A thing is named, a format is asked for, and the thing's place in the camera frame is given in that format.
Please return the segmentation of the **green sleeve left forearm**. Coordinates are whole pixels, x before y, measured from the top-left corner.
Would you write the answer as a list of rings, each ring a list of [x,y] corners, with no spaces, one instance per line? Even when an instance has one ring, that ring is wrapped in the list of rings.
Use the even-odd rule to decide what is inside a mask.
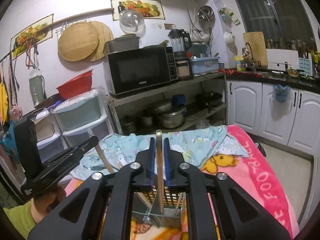
[[[31,214],[31,207],[32,202],[29,201],[24,205],[16,206],[12,209],[4,208],[5,214],[24,239],[28,238],[30,231],[36,225]]]

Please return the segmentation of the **left hand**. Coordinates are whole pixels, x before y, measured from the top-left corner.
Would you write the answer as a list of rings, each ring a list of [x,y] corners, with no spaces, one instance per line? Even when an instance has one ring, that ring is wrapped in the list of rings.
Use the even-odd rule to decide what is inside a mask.
[[[65,190],[60,186],[48,189],[39,197],[31,200],[31,215],[36,224],[48,215],[48,207],[56,200],[60,203],[66,197]]]

